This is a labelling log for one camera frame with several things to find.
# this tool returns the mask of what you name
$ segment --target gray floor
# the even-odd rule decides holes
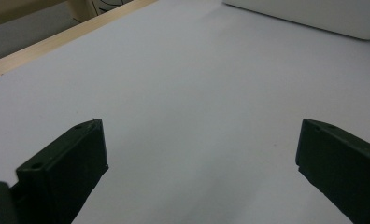
[[[0,58],[56,35],[78,22],[70,15],[66,3],[0,25]]]

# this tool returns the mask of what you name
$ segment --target white surface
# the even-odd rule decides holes
[[[363,0],[223,0],[288,21],[370,39],[370,1]]]
[[[74,223],[347,224],[294,159],[303,118],[370,142],[370,42],[160,0],[0,77],[0,180],[92,118],[110,169]]]

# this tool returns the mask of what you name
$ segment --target white box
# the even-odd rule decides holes
[[[223,2],[342,35],[370,39],[370,1],[223,0]]]

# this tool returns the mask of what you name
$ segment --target white container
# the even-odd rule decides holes
[[[223,0],[323,30],[370,39],[370,0]]]

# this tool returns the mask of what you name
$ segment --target white table surface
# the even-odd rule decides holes
[[[0,77],[0,180],[101,118],[74,223],[350,223],[297,171],[303,118],[370,142],[370,42],[220,0],[160,0]]]

